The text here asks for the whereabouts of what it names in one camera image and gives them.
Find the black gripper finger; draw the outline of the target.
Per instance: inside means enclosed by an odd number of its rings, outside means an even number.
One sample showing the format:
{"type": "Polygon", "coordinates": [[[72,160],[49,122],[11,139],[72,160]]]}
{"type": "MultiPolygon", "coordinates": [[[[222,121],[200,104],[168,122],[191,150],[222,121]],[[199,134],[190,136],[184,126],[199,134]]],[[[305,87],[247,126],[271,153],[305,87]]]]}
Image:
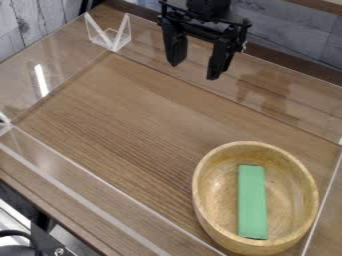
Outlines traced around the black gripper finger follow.
{"type": "Polygon", "coordinates": [[[162,30],[167,61],[176,66],[187,57],[187,34],[182,27],[166,18],[162,19],[162,30]]]}
{"type": "Polygon", "coordinates": [[[212,55],[207,67],[207,79],[216,80],[223,72],[227,71],[234,57],[234,43],[227,38],[219,38],[214,42],[212,55]]]}

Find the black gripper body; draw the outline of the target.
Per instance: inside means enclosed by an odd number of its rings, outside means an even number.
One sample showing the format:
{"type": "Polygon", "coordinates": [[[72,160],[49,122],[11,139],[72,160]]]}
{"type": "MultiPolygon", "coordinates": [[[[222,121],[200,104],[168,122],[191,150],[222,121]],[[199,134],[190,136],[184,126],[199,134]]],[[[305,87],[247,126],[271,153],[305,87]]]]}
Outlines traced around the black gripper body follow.
{"type": "Polygon", "coordinates": [[[231,10],[231,0],[159,0],[159,24],[168,21],[186,34],[206,41],[227,37],[242,52],[246,47],[247,31],[252,26],[231,10]]]}

